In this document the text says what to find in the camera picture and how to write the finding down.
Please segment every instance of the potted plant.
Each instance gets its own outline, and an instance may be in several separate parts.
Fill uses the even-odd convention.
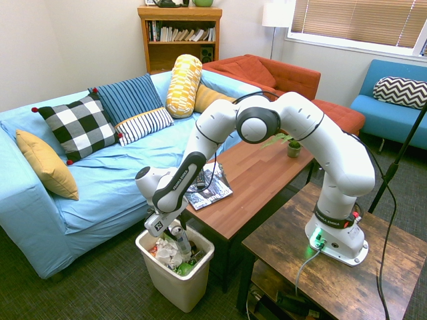
[[[296,158],[300,155],[301,145],[298,141],[291,139],[288,145],[288,157]]]
[[[292,139],[292,137],[290,135],[287,135],[285,133],[280,132],[277,135],[274,135],[274,137],[271,140],[264,143],[261,146],[261,149],[268,147],[269,145],[273,145],[274,143],[276,143],[279,140],[282,140],[282,143],[285,143],[286,141],[289,141],[290,139]]]
[[[277,141],[282,140],[282,143],[285,143],[286,141],[289,141],[289,145],[288,145],[288,156],[291,158],[296,158],[298,155],[300,155],[300,151],[301,151],[301,145],[298,141],[296,141],[294,138],[292,138],[290,135],[287,135],[285,133],[278,133],[277,135],[274,135],[274,137],[265,142],[262,146],[261,149],[268,147],[269,145],[273,145],[274,143],[276,143]]]

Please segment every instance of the lamp shade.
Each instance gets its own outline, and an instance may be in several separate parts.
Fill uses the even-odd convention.
[[[266,3],[262,14],[262,25],[264,27],[289,27],[290,6],[282,3]]]

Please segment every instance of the black stand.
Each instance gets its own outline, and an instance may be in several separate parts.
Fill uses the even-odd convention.
[[[414,136],[415,131],[417,130],[418,126],[420,125],[421,120],[424,117],[424,115],[426,114],[426,112],[427,112],[427,103],[423,106],[418,118],[416,118],[416,121],[415,121],[414,125],[412,126],[408,137],[406,138],[402,148],[400,148],[400,151],[399,151],[397,158],[389,166],[387,173],[384,177],[384,181],[380,187],[380,190],[378,190],[378,193],[376,194],[375,199],[373,200],[371,207],[369,208],[369,212],[371,212],[371,213],[374,212],[376,205],[378,204],[379,200],[381,199],[382,194],[384,193],[384,191],[387,188],[387,184],[393,179],[394,174],[397,172],[397,170],[399,168],[399,161],[403,157],[403,154],[405,154],[405,151],[409,146],[409,142],[411,141],[412,136]]]

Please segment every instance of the wooden bookshelf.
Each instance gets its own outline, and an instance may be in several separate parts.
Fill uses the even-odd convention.
[[[220,58],[220,19],[222,9],[215,7],[159,8],[138,7],[144,43],[145,64],[150,74],[172,70],[177,57],[183,54],[201,59],[201,50],[212,51],[212,61]],[[161,21],[162,26],[177,29],[215,28],[215,41],[150,41],[150,21]]]

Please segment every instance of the trash can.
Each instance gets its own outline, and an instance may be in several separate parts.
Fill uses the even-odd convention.
[[[171,225],[179,225],[179,221],[175,220]],[[187,226],[186,233],[188,239],[192,240],[197,248],[203,249],[205,255],[185,277],[167,268],[148,252],[155,246],[158,239],[152,237],[148,230],[141,233],[135,243],[141,250],[154,287],[182,311],[190,312],[206,292],[209,262],[214,256],[215,247],[212,242],[191,227]]]

